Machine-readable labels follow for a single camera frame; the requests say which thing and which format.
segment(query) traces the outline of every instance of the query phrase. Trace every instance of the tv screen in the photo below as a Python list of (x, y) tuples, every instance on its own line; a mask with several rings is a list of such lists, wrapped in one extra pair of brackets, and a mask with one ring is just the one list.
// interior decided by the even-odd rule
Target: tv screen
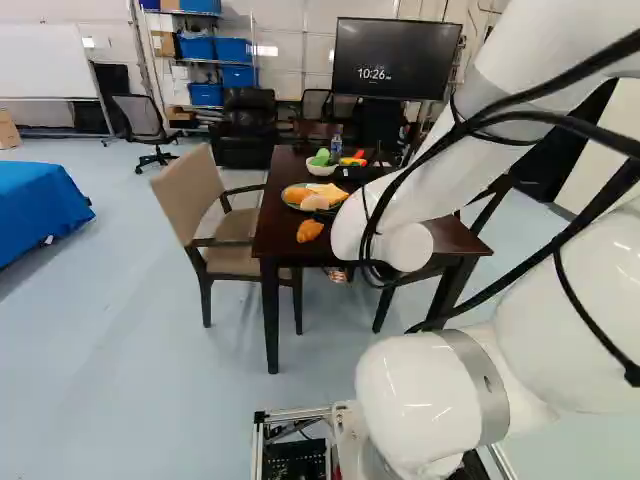
[(456, 23), (338, 18), (333, 91), (440, 100), (461, 31)]

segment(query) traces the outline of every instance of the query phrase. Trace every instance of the blue bed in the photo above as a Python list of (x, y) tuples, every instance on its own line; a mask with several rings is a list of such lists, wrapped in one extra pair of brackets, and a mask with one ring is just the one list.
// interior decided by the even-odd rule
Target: blue bed
[(95, 217), (60, 165), (0, 161), (0, 267)]

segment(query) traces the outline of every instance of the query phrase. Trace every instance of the bread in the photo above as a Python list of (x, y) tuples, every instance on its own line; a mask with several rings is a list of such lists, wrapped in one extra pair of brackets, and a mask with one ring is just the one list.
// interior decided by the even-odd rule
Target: bread
[(318, 195), (322, 195), (329, 200), (329, 205), (333, 206), (336, 203), (343, 202), (349, 197), (349, 194), (344, 190), (340, 190), (333, 183), (328, 185), (313, 185), (307, 188)]
[(295, 203), (297, 205), (300, 205), (305, 198), (312, 194), (313, 192), (308, 188), (288, 187), (284, 191), (284, 201), (287, 203)]
[(311, 242), (318, 238), (318, 235), (322, 233), (324, 225), (315, 220), (305, 220), (298, 227), (298, 233), (296, 234), (296, 240), (298, 243)]
[(315, 212), (316, 210), (329, 210), (329, 200), (322, 195), (314, 193), (300, 202), (300, 210), (305, 212)]

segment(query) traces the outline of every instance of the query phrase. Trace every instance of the water bottle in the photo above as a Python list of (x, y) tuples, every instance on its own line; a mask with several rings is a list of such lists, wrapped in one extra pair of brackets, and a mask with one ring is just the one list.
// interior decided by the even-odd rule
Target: water bottle
[(333, 165), (340, 163), (340, 158), (342, 158), (342, 137), (338, 130), (331, 139), (331, 163)]

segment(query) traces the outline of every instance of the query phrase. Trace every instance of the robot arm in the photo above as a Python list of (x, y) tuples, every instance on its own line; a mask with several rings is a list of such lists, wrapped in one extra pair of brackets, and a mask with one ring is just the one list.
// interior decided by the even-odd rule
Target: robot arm
[[(552, 78), (633, 31), (639, 17), (636, 0), (512, 0), (456, 94), (456, 107), (468, 118)], [(524, 108), (567, 113), (607, 78), (638, 72), (636, 54)], [(448, 107), (417, 155), (453, 124)], [(547, 130), (510, 122), (491, 133), (535, 140)], [(462, 208), (529, 148), (466, 137), (416, 169), (380, 219), (374, 256), (401, 271), (420, 268), (431, 254), (431, 237), (418, 222)], [(397, 175), (372, 182), (341, 208), (331, 237), (338, 257), (358, 257), (367, 223), (363, 196), (371, 211)], [(574, 237), (562, 257), (586, 311), (640, 363), (640, 198)], [(359, 362), (356, 392), (369, 430), (359, 462), (367, 480), (446, 478), (462, 452), (545, 425), (562, 410), (640, 408), (640, 389), (625, 380), (621, 364), (563, 293), (551, 258), (505, 294), (491, 322), (371, 347)], [(380, 459), (384, 471), (377, 475), (367, 465)]]
[[(637, 28), (633, 0), (513, 0), (483, 47), (455, 101), (464, 118), (494, 101), (552, 78)], [(640, 55), (618, 62), (555, 94), (525, 104), (527, 110), (568, 113), (607, 78), (640, 76)], [(438, 118), (418, 150), (417, 158), (454, 125), (451, 107)], [(489, 133), (515, 140), (542, 138), (550, 126), (506, 122)], [(414, 271), (430, 258), (433, 240), (420, 222), (464, 207), (507, 171), (531, 146), (505, 146), (466, 137), (414, 171), (387, 206), (373, 241), (374, 258), (397, 270)], [(340, 209), (331, 231), (338, 258), (358, 258), (367, 217), (382, 193), (400, 172), (358, 190)]]

